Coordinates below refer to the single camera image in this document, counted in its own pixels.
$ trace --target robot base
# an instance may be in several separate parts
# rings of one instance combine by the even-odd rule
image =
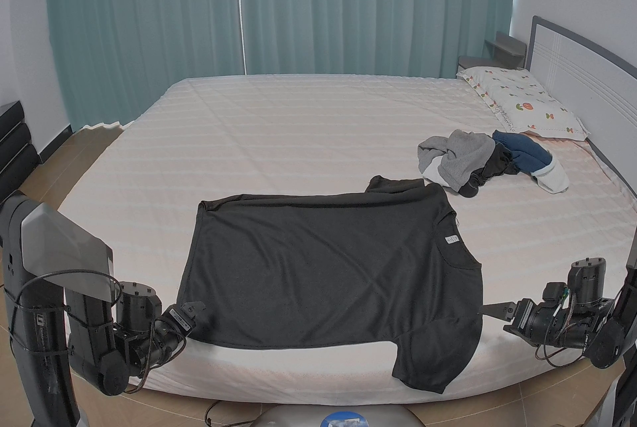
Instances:
[[[266,411],[251,427],[424,427],[409,409],[398,405],[283,405]]]

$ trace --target bed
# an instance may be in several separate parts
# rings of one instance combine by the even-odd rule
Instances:
[[[569,175],[567,192],[551,195],[519,174],[493,178],[473,199],[449,193],[466,245],[482,263],[486,304],[539,298],[546,282],[565,280],[570,263],[585,257],[607,259],[606,296],[623,282],[637,224],[629,188],[637,185],[634,152],[622,151],[637,140],[637,72],[583,41],[534,20],[528,67],[580,115],[598,150],[586,142],[542,140]],[[377,174],[418,177],[418,143],[455,129],[503,129],[460,80],[187,79],[106,149],[60,212],[112,247],[118,279],[152,285],[169,305],[200,200],[362,192]],[[473,359],[442,395],[412,390],[391,376],[391,342],[251,351],[192,340],[178,359],[150,374],[147,387],[235,401],[334,405],[466,397],[550,368],[502,325],[484,319]],[[577,354],[565,351],[556,361]]]

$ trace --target pile of clothes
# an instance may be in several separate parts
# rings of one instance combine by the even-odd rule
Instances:
[[[421,175],[464,197],[474,197],[488,179],[525,172],[550,193],[568,188],[560,162],[523,134],[496,130],[490,137],[454,130],[449,137],[434,136],[418,145]]]

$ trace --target blue garment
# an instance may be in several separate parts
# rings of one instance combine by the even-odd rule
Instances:
[[[523,134],[493,132],[493,140],[511,152],[515,165],[522,172],[532,173],[551,163],[553,157],[542,146]]]

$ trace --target floor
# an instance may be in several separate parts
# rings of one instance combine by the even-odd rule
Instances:
[[[36,168],[22,185],[22,191],[58,208],[73,185],[120,133],[120,128],[81,130]],[[4,302],[4,295],[0,298],[0,303]],[[7,329],[4,305],[0,305],[0,328]],[[581,360],[484,395],[408,407],[428,426],[574,427],[585,421],[623,369],[622,361],[610,369],[599,370],[588,360]],[[28,426],[32,417],[7,336],[0,336],[0,377],[0,424]],[[200,427],[211,403],[152,390],[142,390],[133,396],[106,397],[77,376],[73,377],[73,385],[91,427]],[[218,427],[250,421],[273,406],[224,401],[213,408],[210,417],[212,425]]]

